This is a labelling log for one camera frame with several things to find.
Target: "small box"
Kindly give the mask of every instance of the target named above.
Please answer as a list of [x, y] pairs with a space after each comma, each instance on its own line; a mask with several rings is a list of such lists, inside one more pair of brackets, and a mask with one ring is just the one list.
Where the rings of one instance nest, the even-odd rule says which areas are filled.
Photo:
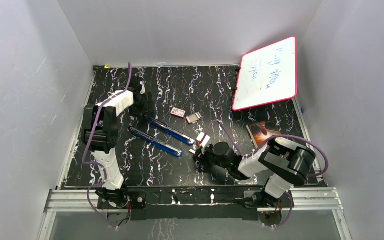
[[179, 118], [183, 118], [185, 114], [186, 114], [186, 111], [179, 108], [173, 107], [173, 110], [171, 110], [171, 115], [177, 116]]
[[195, 123], [196, 121], [202, 119], [203, 116], [201, 116], [201, 113], [197, 112], [197, 113], [194, 113], [192, 115], [189, 115], [186, 117], [186, 121], [189, 123], [189, 124], [193, 124]]

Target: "glass panel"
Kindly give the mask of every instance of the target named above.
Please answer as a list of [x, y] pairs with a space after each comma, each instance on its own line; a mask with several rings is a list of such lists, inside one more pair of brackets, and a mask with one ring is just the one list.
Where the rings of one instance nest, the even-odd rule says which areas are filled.
[[[115, 223], [125, 214], [110, 215]], [[123, 223], [109, 229], [94, 212], [59, 212], [52, 240], [340, 240], [331, 210], [294, 211], [289, 221], [275, 230], [258, 221], [241, 219], [155, 219]]]

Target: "blue pen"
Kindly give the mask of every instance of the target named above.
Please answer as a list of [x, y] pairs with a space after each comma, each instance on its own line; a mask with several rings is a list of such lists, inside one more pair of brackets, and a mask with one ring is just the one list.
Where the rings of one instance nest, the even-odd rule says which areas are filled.
[[185, 144], [192, 146], [195, 143], [195, 140], [191, 137], [186, 136], [185, 134], [177, 131], [176, 129], [170, 127], [168, 124], [159, 121], [155, 118], [152, 118], [148, 116], [147, 114], [144, 115], [145, 119], [152, 125], [159, 127], [160, 129], [163, 129], [167, 134], [173, 136], [174, 138], [178, 139], [179, 141], [184, 142]]
[[165, 142], [162, 142], [161, 140], [147, 134], [146, 132], [143, 132], [143, 131], [139, 131], [137, 130], [136, 128], [134, 127], [129, 127], [128, 130], [135, 136], [139, 137], [139, 138], [142, 138], [142, 139], [145, 139], [147, 141], [149, 141], [152, 145], [166, 151], [167, 153], [171, 154], [171, 155], [174, 155], [175, 157], [180, 157], [182, 156], [183, 152], [182, 150], [180, 149], [177, 149], [173, 146], [170, 146], [168, 145], [167, 143]]

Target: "whiteboard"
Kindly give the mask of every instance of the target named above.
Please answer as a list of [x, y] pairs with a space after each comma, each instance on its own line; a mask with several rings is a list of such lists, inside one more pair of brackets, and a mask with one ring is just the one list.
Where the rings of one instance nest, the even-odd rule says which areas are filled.
[[294, 98], [297, 95], [296, 37], [245, 54], [236, 87], [234, 111]]

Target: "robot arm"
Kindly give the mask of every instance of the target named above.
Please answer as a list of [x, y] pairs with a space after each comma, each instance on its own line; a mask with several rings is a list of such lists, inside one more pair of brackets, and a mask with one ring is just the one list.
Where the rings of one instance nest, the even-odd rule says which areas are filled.
[[[103, 166], [99, 166], [101, 176], [104, 176], [104, 170], [106, 171], [107, 177], [102, 187], [110, 191], [120, 190], [124, 183], [115, 150], [119, 140], [119, 115], [127, 108], [129, 108], [131, 116], [141, 116], [153, 111], [152, 95], [150, 92], [146, 92], [144, 84], [139, 78], [130, 83], [127, 91], [117, 95], [120, 92], [122, 90], [114, 92], [109, 97], [111, 100], [102, 108], [90, 145], [93, 157]], [[102, 102], [96, 105], [87, 105], [84, 108], [81, 139], [85, 144], [90, 138], [95, 117], [101, 104]]]
[[245, 157], [237, 155], [226, 142], [209, 145], [210, 137], [202, 138], [203, 134], [198, 136], [200, 148], [193, 158], [204, 168], [211, 165], [222, 167], [237, 180], [247, 180], [266, 170], [275, 173], [261, 192], [244, 193], [248, 208], [276, 206], [285, 192], [306, 183], [316, 159], [315, 152], [310, 148], [281, 137], [270, 140], [266, 147]]

